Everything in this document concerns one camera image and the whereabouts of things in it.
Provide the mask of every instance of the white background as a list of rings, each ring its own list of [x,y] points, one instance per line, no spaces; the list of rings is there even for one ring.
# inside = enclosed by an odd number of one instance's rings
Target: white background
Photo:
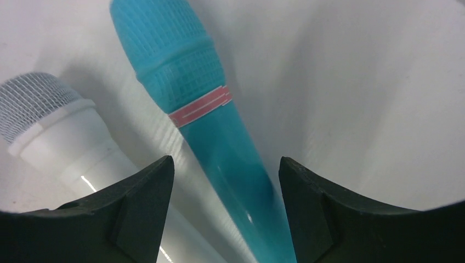
[[[230,262],[250,253],[169,119],[136,81],[108,0],[0,0],[0,81],[61,77],[141,168],[176,165],[172,203]],[[281,156],[413,209],[465,199],[465,1],[190,0],[273,182]],[[0,209],[75,199],[0,142]]]

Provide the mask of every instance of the pink band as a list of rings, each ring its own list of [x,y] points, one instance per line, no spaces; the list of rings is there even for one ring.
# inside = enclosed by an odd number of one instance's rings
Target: pink band
[[[176,127],[181,128],[219,106],[226,105],[233,98],[229,93],[228,86],[219,86],[204,96],[194,100],[186,106],[178,109],[169,115]]]

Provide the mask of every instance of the microphone handle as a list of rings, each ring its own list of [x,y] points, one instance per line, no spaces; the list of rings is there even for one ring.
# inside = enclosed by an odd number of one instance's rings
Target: microphone handle
[[[19,137],[9,152],[44,175],[56,175],[79,197],[119,182],[138,169],[120,150],[96,110],[82,100],[61,108]],[[226,263],[172,205],[159,263]]]
[[[234,102],[179,130],[258,262],[296,262],[282,201]]]

